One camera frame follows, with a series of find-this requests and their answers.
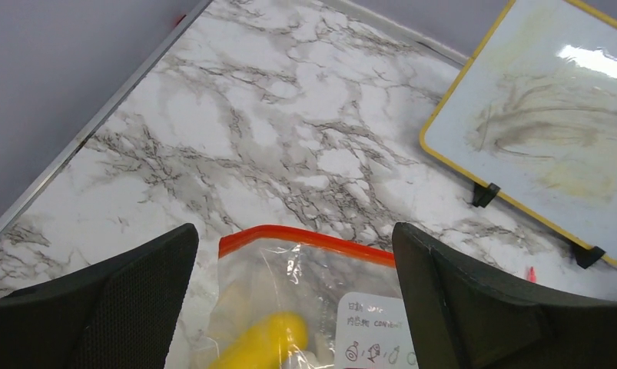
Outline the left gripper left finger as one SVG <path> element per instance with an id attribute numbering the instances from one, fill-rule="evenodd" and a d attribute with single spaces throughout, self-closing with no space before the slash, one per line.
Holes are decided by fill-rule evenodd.
<path id="1" fill-rule="evenodd" d="M 198 245 L 183 224 L 0 298 L 0 368 L 163 368 Z"/>

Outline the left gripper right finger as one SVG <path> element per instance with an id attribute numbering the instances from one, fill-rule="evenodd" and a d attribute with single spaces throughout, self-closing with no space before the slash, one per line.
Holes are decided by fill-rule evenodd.
<path id="1" fill-rule="evenodd" d="M 393 256 L 421 368 L 617 368 L 617 302 L 526 281 L 399 222 Z"/>

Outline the clear orange-zip plastic bag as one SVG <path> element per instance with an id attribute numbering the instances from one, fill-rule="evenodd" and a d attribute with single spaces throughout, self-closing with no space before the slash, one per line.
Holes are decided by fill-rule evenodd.
<path id="1" fill-rule="evenodd" d="M 394 256 L 325 234 L 261 225 L 220 239 L 217 303 L 193 368 L 269 314 L 307 323 L 309 343 L 279 368 L 415 368 Z"/>

